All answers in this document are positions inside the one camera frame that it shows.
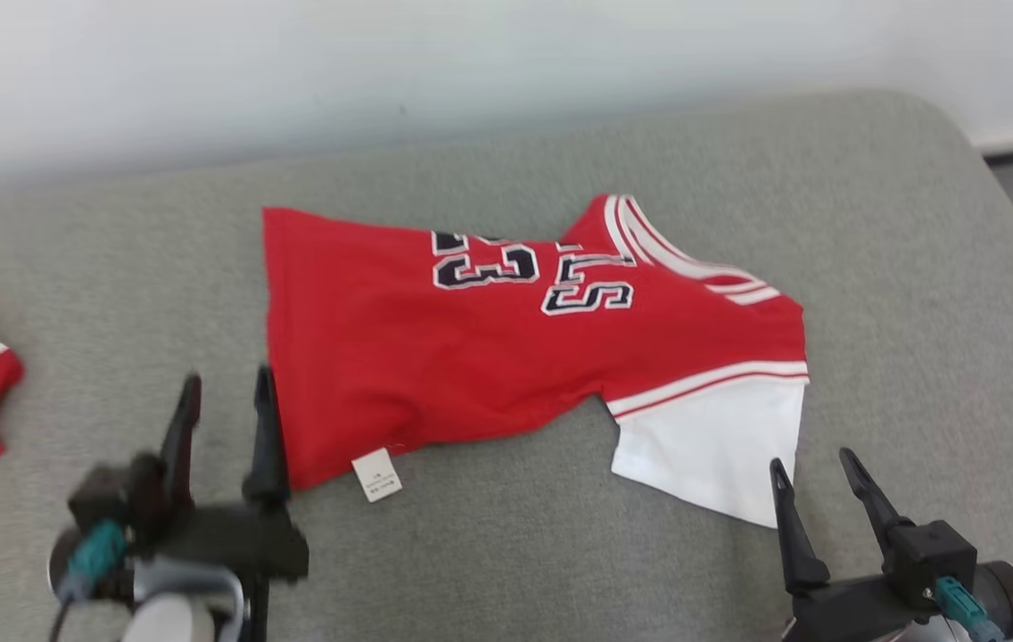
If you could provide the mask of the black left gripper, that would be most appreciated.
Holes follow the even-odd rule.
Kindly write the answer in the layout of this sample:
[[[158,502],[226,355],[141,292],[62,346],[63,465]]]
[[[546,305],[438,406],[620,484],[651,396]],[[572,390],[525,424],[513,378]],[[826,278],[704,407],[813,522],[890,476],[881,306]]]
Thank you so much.
[[[255,382],[257,426],[242,494],[247,503],[277,512],[238,504],[194,505],[190,464],[202,391],[201,375],[186,374],[161,443],[167,509],[128,509],[128,527],[135,532],[133,552],[143,558],[225,566],[241,580],[304,580],[309,576],[309,546],[282,511],[291,487],[270,366],[260,366]]]

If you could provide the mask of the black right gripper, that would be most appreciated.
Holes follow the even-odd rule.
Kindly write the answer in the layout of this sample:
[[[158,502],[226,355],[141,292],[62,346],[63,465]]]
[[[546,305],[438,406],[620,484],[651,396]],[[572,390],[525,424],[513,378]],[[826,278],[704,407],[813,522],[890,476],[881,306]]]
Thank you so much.
[[[894,549],[890,533],[897,527],[913,527],[913,521],[897,511],[852,449],[840,448],[838,458],[881,552],[890,554]],[[780,458],[771,460],[769,478],[785,589],[788,594],[803,594],[793,598],[793,617],[784,627],[783,642],[971,642],[957,622],[943,617],[936,601],[934,608],[922,610],[904,605],[886,577],[828,586],[831,572],[810,545],[795,506],[795,487]],[[1005,642],[1013,642],[1013,565],[1004,561],[977,565],[975,588],[968,590],[1003,631]]]

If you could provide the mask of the red basketball jersey white sleeves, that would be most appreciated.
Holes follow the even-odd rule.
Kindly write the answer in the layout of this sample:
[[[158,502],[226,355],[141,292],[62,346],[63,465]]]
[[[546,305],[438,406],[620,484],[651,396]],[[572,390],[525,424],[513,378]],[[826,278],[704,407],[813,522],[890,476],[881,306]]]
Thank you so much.
[[[686,255],[601,194],[559,241],[262,212],[268,358],[290,481],[374,454],[539,430],[596,397],[612,472],[775,527],[810,382],[803,306]]]

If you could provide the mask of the grey fabric sofa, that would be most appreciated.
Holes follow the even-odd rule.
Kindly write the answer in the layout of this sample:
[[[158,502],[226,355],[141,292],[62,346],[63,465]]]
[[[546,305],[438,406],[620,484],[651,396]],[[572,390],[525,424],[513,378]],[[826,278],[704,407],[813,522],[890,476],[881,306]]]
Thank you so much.
[[[155,447],[204,379],[194,496],[239,496],[265,357],[260,211],[558,237],[634,195],[696,259],[805,308],[797,507],[841,580],[880,552],[837,451],[902,514],[1013,564],[1013,204],[959,128],[894,91],[335,152],[0,198],[0,642],[45,642],[66,498]],[[296,497],[310,576],[270,642],[767,642],[789,615],[775,533],[613,475],[596,399],[544,430],[396,460]]]

